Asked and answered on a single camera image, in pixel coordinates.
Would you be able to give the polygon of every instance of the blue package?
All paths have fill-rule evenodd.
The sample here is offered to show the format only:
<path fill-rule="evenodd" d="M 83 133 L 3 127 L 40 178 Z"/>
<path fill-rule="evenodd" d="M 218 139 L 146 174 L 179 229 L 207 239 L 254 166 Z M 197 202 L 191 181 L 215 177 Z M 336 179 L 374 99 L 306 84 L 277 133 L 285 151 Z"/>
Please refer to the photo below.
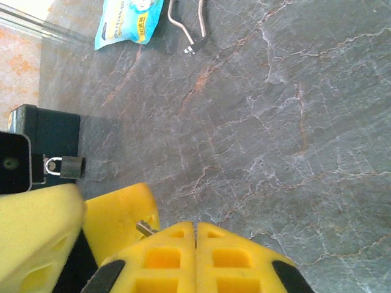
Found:
<path fill-rule="evenodd" d="M 164 0 L 104 0 L 95 50 L 125 40 L 147 44 L 158 25 Z"/>

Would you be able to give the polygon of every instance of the yellow plastic part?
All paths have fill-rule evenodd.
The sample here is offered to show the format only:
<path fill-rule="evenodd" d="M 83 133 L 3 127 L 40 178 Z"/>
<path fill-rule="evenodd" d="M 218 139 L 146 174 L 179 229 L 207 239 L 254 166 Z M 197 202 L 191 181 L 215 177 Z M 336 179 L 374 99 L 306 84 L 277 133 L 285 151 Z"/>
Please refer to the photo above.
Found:
<path fill-rule="evenodd" d="M 293 261 L 248 239 L 183 222 L 134 244 L 103 264 L 125 266 L 111 293 L 287 293 L 272 262 Z"/>
<path fill-rule="evenodd" d="M 287 293 L 272 266 L 290 259 L 208 223 L 197 232 L 197 293 Z"/>
<path fill-rule="evenodd" d="M 135 184 L 86 201 L 83 232 L 98 266 L 136 243 L 143 235 L 136 223 L 144 220 L 160 229 L 155 199 L 145 183 Z"/>
<path fill-rule="evenodd" d="M 51 292 L 84 211 L 74 184 L 0 197 L 0 292 Z"/>
<path fill-rule="evenodd" d="M 149 236 L 104 262 L 125 261 L 110 293 L 196 293 L 195 252 L 191 222 Z"/>

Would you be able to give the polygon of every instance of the floor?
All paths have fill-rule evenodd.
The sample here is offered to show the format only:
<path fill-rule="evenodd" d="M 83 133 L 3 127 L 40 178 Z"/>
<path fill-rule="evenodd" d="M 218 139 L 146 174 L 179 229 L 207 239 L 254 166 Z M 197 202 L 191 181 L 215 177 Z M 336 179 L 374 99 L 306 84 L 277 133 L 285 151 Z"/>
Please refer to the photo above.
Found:
<path fill-rule="evenodd" d="M 389 292 L 391 1 L 208 0 L 192 57 L 167 3 L 148 45 L 93 51 L 89 3 L 53 4 L 75 35 L 43 41 L 40 77 L 41 107 L 82 115 L 86 198 L 146 181 L 163 227 L 248 237 L 316 292 Z"/>

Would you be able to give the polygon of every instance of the orange patterned surface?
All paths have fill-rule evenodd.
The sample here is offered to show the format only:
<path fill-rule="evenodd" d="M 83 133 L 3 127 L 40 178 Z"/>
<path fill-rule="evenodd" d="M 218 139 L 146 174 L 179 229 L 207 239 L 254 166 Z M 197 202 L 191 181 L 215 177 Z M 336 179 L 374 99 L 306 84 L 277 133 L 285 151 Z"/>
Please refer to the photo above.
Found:
<path fill-rule="evenodd" d="M 22 104 L 37 104 L 41 40 L 0 26 L 0 130 L 9 112 Z"/>

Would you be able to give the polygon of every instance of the rectangular hole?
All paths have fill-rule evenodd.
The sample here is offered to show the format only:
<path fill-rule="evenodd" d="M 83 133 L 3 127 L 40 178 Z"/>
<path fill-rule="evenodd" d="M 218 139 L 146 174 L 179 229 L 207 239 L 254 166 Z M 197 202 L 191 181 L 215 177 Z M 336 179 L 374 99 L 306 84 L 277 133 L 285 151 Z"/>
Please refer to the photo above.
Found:
<path fill-rule="evenodd" d="M 176 279 L 137 279 L 131 293 L 177 293 Z"/>
<path fill-rule="evenodd" d="M 261 293 L 260 280 L 245 278 L 218 278 L 217 293 Z"/>
<path fill-rule="evenodd" d="M 223 234 L 217 233 L 215 231 L 208 232 L 208 238 L 223 238 L 223 237 L 224 237 Z"/>
<path fill-rule="evenodd" d="M 49 277 L 53 271 L 53 265 L 41 267 L 29 273 L 20 286 L 20 293 L 28 293 L 32 291 L 38 291 L 46 285 Z"/>
<path fill-rule="evenodd" d="M 238 248 L 218 248 L 213 250 L 215 267 L 251 267 L 250 256 Z"/>
<path fill-rule="evenodd" d="M 145 269 L 177 269 L 181 264 L 179 249 L 172 247 L 156 247 L 145 254 Z"/>

